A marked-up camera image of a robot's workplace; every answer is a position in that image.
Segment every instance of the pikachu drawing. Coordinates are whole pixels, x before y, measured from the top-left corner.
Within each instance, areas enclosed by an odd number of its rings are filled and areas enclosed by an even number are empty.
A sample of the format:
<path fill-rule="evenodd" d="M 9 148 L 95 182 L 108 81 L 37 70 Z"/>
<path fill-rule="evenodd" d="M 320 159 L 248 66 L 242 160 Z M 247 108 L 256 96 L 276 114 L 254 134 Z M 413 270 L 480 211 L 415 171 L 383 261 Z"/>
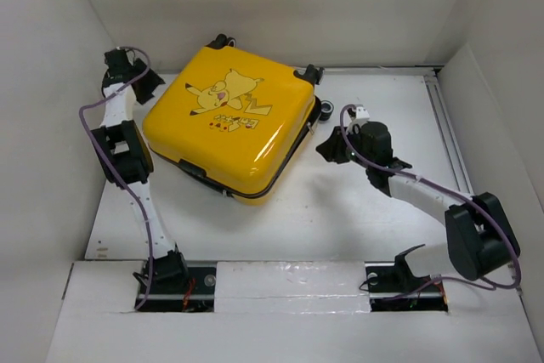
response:
<path fill-rule="evenodd" d="M 203 112 L 213 111 L 217 108 L 228 105 L 235 110 L 241 110 L 243 104 L 241 97 L 246 96 L 249 105 L 244 112 L 257 115 L 268 115 L 272 109 L 272 105 L 258 105 L 250 92 L 257 85 L 264 81 L 263 78 L 244 77 L 238 71 L 230 69 L 224 80 L 217 81 L 211 87 L 200 90 L 186 83 L 185 88 L 190 93 L 197 96 L 196 102 L 200 108 L 196 108 L 190 112 L 191 115 L 198 115 Z"/>

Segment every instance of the white table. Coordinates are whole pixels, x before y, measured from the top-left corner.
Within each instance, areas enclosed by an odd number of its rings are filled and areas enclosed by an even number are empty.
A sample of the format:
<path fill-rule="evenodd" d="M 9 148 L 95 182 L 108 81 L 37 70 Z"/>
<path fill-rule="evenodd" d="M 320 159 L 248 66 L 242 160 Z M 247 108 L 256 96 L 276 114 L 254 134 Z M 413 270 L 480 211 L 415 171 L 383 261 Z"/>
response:
<path fill-rule="evenodd" d="M 451 154 L 447 123 L 436 122 L 443 112 L 434 110 L 425 80 L 421 73 L 329 71 L 317 94 L 335 104 L 336 115 L 318 127 L 263 207 L 223 198 L 155 157 L 152 194 L 187 259 L 229 261 L 218 265 L 213 314 L 131 312 L 131 273 L 141 261 L 114 260 L 144 259 L 144 238 L 126 197 L 106 185 L 86 254 L 106 261 L 76 263 L 48 363 L 540 361 L 515 292 L 447 282 L 446 314 L 369 313 L 356 290 L 363 261 L 442 242 L 445 232 L 370 187 L 363 169 L 328 164 L 314 147 L 329 136 L 342 105 L 361 102 L 389 126 L 395 155 L 456 187 L 462 164 Z M 432 78 L 427 85 L 436 104 Z M 149 108 L 137 111 L 137 121 Z M 492 277 L 510 279 L 506 269 Z"/>

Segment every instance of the black suitcase trim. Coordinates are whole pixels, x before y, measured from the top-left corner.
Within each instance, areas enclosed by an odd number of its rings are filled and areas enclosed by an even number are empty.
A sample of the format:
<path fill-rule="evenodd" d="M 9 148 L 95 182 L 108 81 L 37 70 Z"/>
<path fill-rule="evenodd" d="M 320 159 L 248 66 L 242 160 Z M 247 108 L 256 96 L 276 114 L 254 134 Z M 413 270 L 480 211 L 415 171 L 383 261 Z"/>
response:
<path fill-rule="evenodd" d="M 176 165 L 181 170 L 184 171 L 184 173 L 187 173 L 191 178 L 198 180 L 202 184 L 206 185 L 207 187 L 214 189 L 218 191 L 219 193 L 225 192 L 228 197 L 232 196 L 239 196 L 243 197 L 245 199 L 258 199 L 259 197 L 265 196 L 274 186 L 275 181 L 280 177 L 281 172 L 283 172 L 283 169 L 287 166 L 287 163 L 291 160 L 291 157 L 295 154 L 297 151 L 298 146 L 302 143 L 306 135 L 309 133 L 309 127 L 307 126 L 308 123 L 310 125 L 314 125 L 320 118 L 321 115 L 321 101 L 319 98 L 315 97 L 315 103 L 314 108 L 309 113 L 308 118 L 306 119 L 306 125 L 302 127 L 300 130 L 300 133 L 298 133 L 297 138 L 295 139 L 295 142 L 292 144 L 291 149 L 287 152 L 286 158 L 281 163 L 280 168 L 276 172 L 275 176 L 270 180 L 270 183 L 261 191 L 258 193 L 253 194 L 247 194 L 242 193 L 241 191 L 234 190 L 228 186 L 225 186 L 224 184 L 221 184 L 213 179 L 208 178 L 206 176 L 206 171 L 202 169 L 201 167 L 198 167 L 190 162 L 184 161 L 183 159 L 179 162 L 172 161 L 171 159 L 168 159 L 167 157 L 156 153 L 159 157 L 166 160 L 167 162 L 172 163 L 173 165 Z"/>

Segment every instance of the yellow suitcase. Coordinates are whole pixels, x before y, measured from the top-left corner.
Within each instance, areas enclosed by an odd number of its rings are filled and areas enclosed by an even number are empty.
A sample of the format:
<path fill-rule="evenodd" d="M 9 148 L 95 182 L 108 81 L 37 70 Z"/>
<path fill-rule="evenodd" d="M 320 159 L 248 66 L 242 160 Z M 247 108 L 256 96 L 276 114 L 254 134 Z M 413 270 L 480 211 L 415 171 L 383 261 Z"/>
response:
<path fill-rule="evenodd" d="M 260 204 L 320 117 L 323 69 L 304 73 L 235 48 L 201 49 L 144 119 L 150 148 L 193 178 Z"/>

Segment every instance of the white wall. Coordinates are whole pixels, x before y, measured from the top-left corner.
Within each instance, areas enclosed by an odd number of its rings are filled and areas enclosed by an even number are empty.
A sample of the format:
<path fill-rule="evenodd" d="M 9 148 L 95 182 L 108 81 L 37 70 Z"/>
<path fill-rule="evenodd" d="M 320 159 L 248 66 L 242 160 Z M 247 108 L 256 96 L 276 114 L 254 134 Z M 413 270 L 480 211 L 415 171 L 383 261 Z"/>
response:
<path fill-rule="evenodd" d="M 137 42 L 163 70 L 179 70 L 221 31 L 247 50 L 295 65 L 446 62 L 451 34 L 472 12 L 470 0 L 458 5 L 455 16 L 456 0 L 91 2 L 114 40 Z"/>
<path fill-rule="evenodd" d="M 77 107 L 99 98 L 112 43 L 87 0 L 0 10 L 0 361 L 34 363 L 104 183 Z"/>
<path fill-rule="evenodd" d="M 440 74 L 476 190 L 502 198 L 522 248 L 524 304 L 544 351 L 544 3 L 480 0 Z"/>

